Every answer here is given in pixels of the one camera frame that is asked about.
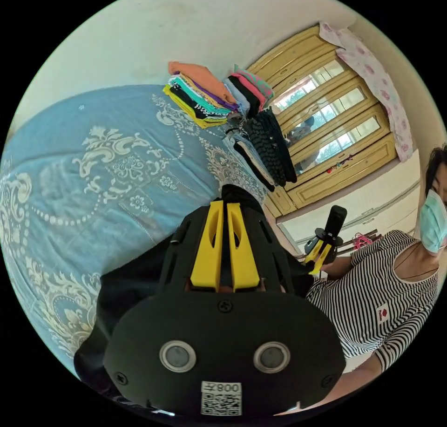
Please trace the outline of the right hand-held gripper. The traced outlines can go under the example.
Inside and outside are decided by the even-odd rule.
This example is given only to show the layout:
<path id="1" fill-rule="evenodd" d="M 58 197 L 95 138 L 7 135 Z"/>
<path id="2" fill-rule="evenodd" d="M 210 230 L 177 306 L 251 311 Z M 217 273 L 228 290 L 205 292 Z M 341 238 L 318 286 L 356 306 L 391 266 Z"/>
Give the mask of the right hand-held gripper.
<path id="1" fill-rule="evenodd" d="M 343 239 L 340 236 L 317 228 L 314 237 L 305 244 L 304 262 L 313 264 L 310 274 L 318 274 L 324 264 L 332 263 L 342 244 Z"/>

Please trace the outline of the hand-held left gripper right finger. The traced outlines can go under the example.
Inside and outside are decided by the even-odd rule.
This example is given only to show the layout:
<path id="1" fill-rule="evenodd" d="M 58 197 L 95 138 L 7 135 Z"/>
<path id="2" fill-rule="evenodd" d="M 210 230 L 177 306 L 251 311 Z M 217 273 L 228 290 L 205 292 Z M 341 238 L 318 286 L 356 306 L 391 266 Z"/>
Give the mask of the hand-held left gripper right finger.
<path id="1" fill-rule="evenodd" d="M 240 204 L 227 204 L 227 223 L 233 291 L 257 288 L 260 277 Z"/>

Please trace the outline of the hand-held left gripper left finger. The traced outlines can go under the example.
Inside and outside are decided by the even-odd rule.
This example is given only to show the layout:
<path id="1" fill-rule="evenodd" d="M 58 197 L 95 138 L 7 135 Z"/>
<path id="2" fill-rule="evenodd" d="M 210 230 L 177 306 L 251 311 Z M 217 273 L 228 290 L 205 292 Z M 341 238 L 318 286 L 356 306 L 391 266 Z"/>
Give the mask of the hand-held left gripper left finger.
<path id="1" fill-rule="evenodd" d="M 218 290 L 220 284 L 224 203 L 211 202 L 198 245 L 195 263 L 190 276 L 192 287 Z"/>

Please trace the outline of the person's right hand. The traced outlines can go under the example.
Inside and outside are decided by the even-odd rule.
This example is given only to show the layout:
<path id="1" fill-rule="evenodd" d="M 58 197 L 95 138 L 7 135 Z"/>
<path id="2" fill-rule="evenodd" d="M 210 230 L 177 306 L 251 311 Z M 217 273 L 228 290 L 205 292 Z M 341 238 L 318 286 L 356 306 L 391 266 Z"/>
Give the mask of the person's right hand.
<path id="1" fill-rule="evenodd" d="M 332 263 L 323 265 L 321 271 L 327 275 L 327 280 L 334 281 L 343 278 L 351 268 L 351 256 L 340 256 L 336 257 Z"/>

